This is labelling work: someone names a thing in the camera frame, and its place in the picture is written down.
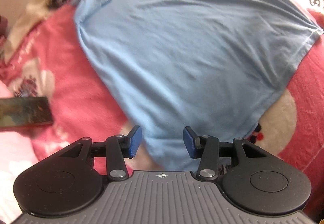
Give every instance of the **ribbed surface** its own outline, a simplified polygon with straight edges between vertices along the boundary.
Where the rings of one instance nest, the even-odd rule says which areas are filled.
[[[217,186],[189,172],[134,172],[111,183],[93,205],[59,219],[23,214],[14,224],[314,224],[300,212],[257,217],[231,205]]]

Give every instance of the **blue t-shirt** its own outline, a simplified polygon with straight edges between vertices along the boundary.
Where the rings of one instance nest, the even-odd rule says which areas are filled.
[[[322,34],[289,0],[81,0],[80,44],[166,170],[196,170],[185,126],[245,137]]]

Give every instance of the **circular cap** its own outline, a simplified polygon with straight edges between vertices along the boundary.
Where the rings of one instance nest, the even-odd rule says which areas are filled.
[[[215,171],[211,169],[203,169],[199,172],[199,174],[203,177],[213,177],[216,175]]]
[[[284,175],[273,171],[257,172],[251,176],[250,182],[252,186],[264,192],[279,192],[288,185]]]
[[[37,179],[38,187],[49,193],[62,192],[70,188],[75,181],[72,174],[64,171],[49,171]]]
[[[124,170],[120,170],[120,169],[115,169],[113,171],[111,171],[109,173],[109,175],[112,177],[112,178],[116,178],[116,179],[120,179],[120,178],[123,178],[126,176],[126,172]]]

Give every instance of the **metal screw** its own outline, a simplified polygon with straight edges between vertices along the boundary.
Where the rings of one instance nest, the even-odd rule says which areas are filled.
[[[109,175],[112,177],[112,178],[116,178],[116,179],[120,179],[120,178],[123,178],[126,176],[126,172],[124,170],[120,170],[120,169],[115,169],[113,171],[111,171],[109,173]]]
[[[203,169],[199,172],[199,174],[203,177],[208,177],[208,178],[216,175],[215,171],[211,169]]]

